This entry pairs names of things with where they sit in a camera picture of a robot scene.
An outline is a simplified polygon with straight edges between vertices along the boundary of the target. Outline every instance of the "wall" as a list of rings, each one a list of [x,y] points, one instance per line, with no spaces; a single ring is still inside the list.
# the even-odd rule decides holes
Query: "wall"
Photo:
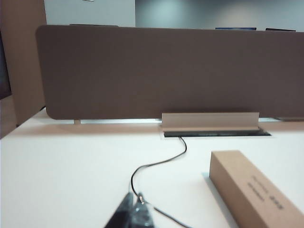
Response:
[[[44,106],[35,31],[45,23],[43,0],[1,0],[1,33],[17,124]]]
[[[135,0],[136,26],[304,31],[303,0]]]
[[[135,26],[134,0],[45,0],[48,24]]]

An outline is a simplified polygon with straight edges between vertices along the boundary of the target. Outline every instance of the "white desk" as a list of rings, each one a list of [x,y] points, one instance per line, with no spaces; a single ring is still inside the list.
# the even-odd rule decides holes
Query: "white desk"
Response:
[[[183,151],[159,124],[82,124],[41,111],[1,140],[3,228],[102,228],[139,165]],[[304,122],[260,123],[272,136],[185,138],[187,155],[135,179],[146,199],[195,228],[237,227],[208,178],[212,150],[241,150],[302,212]],[[160,228],[176,224],[153,212]]]

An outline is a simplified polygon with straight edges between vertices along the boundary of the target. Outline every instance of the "computer monitor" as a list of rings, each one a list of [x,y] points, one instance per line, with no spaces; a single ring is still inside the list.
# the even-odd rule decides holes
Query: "computer monitor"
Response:
[[[288,31],[288,32],[296,32],[295,30],[291,29],[281,29],[281,28],[266,28],[266,31]]]
[[[225,30],[256,30],[254,27],[217,27],[215,29],[225,29]]]

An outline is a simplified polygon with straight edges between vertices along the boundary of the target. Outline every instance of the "black object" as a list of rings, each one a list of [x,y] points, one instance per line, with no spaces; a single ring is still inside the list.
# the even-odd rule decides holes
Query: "black object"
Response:
[[[215,29],[225,29],[225,30],[256,30],[255,27],[217,27]]]
[[[130,228],[154,228],[153,219],[141,193],[131,212]]]
[[[270,136],[262,128],[253,131],[186,131],[164,132],[165,137],[196,137],[196,136]]]
[[[0,100],[11,95],[10,80],[6,66],[2,37],[0,34]]]
[[[280,28],[266,28],[266,31],[288,31],[288,32],[296,32],[296,30],[291,29],[280,29]]]
[[[129,228],[133,194],[128,193],[104,228]]]

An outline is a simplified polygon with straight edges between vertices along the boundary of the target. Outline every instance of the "cable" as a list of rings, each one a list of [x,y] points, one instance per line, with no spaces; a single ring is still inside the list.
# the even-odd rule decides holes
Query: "cable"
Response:
[[[138,172],[138,170],[140,170],[141,168],[147,168],[147,167],[150,167],[150,166],[154,166],[154,165],[159,165],[159,164],[164,164],[164,163],[166,163],[166,162],[170,162],[170,161],[172,161],[172,160],[174,160],[174,159],[176,159],[176,158],[182,156],[183,154],[185,154],[185,153],[187,152],[187,144],[186,144],[186,142],[184,141],[184,139],[183,139],[182,137],[179,137],[179,139],[182,140],[182,142],[183,142],[184,145],[185,145],[185,150],[184,150],[182,153],[180,153],[180,154],[178,154],[178,155],[176,155],[176,156],[174,156],[174,157],[172,157],[172,158],[163,160],[163,161],[159,161],[159,162],[151,163],[151,164],[146,164],[146,165],[141,165],[140,167],[138,167],[138,168],[134,171],[134,173],[133,173],[132,176],[131,176],[131,187],[132,187],[132,190],[133,190],[133,192],[134,192],[134,194],[135,194],[136,196],[138,196],[138,193],[135,191],[133,179],[134,179],[135,174]],[[185,225],[184,223],[178,221],[177,219],[175,219],[175,218],[172,217],[171,215],[168,215],[167,213],[165,213],[165,212],[163,212],[162,210],[158,209],[157,207],[153,206],[151,203],[149,203],[149,202],[147,202],[147,201],[146,201],[145,203],[150,204],[150,205],[153,207],[154,210],[156,210],[157,212],[159,212],[159,213],[161,213],[162,215],[166,216],[167,218],[171,219],[172,221],[176,222],[177,224],[181,225],[182,227],[191,228],[191,227]]]

